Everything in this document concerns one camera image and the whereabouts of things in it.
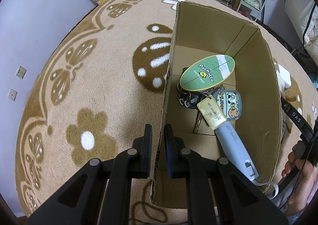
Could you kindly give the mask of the person's hand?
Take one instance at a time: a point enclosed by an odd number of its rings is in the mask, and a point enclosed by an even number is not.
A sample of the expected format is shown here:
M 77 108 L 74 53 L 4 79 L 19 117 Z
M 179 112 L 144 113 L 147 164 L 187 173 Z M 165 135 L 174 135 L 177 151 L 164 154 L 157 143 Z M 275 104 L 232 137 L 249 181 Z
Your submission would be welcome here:
M 299 214 L 305 210 L 317 182 L 317 169 L 310 161 L 299 159 L 295 155 L 300 143 L 301 141 L 298 141 L 292 147 L 292 151 L 289 153 L 288 160 L 281 173 L 283 178 L 289 175 L 292 171 L 292 164 L 301 171 L 300 180 L 287 201 L 286 216 Z

